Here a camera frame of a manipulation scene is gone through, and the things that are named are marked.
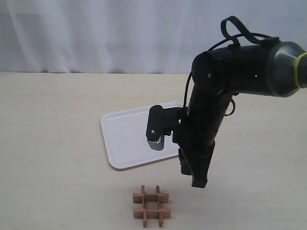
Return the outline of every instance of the white curtain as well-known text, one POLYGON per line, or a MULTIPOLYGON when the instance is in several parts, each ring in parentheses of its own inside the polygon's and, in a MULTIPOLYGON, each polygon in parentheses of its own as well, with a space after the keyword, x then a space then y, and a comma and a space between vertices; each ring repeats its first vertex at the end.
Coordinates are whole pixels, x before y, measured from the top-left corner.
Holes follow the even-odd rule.
POLYGON ((306 9, 306 0, 0 0, 0 71, 188 73, 230 15, 307 49, 306 9))

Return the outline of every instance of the yellow ring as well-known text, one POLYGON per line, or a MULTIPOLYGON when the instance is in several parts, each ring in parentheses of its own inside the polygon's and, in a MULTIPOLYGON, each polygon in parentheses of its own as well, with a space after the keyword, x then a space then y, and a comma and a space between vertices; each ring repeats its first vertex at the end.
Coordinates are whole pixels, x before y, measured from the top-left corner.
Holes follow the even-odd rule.
POLYGON ((298 68, 299 61, 305 55, 307 55, 307 52, 301 54, 300 56, 298 56, 297 60, 296 60, 296 63, 294 65, 294 81, 295 81, 295 84, 298 86, 298 88, 301 88, 302 86, 299 84, 299 81, 298 81, 298 71, 297 71, 297 68, 298 68))

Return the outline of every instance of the white tray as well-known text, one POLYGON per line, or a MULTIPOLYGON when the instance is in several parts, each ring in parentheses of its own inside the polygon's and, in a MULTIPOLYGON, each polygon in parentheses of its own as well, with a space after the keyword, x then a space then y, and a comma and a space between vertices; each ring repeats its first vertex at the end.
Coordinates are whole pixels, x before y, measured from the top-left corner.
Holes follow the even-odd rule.
MULTIPOLYGON (((160 105, 163 108, 182 107, 179 102, 160 105)), ((151 106, 110 113, 101 118, 106 153, 112 167, 123 170, 178 155, 178 145, 172 142, 171 136, 165 137, 162 151, 149 147, 145 133, 151 106)))

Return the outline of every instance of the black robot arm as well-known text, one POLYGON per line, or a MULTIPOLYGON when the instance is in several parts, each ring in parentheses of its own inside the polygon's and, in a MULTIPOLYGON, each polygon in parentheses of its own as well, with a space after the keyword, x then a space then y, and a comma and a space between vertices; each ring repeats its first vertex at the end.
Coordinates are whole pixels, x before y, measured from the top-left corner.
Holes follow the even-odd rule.
POLYGON ((192 175, 192 186, 204 188, 215 137, 233 97, 239 93, 289 97, 307 87, 307 53, 294 42, 248 31, 235 16, 221 22, 225 40, 197 55, 192 63, 182 108, 150 109, 146 137, 152 149, 162 150, 164 136, 178 144, 181 173, 192 175), (226 23, 241 32, 230 36, 226 23), (252 43, 241 46, 238 37, 252 43), (215 49, 225 42, 232 44, 215 49), (194 87, 188 106, 190 78, 194 87))

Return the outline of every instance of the white table surface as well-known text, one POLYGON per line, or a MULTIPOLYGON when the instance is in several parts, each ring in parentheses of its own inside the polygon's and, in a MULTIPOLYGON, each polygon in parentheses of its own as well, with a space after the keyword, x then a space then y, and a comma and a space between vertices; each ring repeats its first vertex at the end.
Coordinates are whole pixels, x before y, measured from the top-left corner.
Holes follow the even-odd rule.
POLYGON ((165 229, 306 230, 307 90, 235 97, 204 189, 191 187, 178 159, 110 167, 100 118, 181 102, 186 78, 0 73, 0 230, 143 229, 132 214, 142 184, 169 193, 165 229))

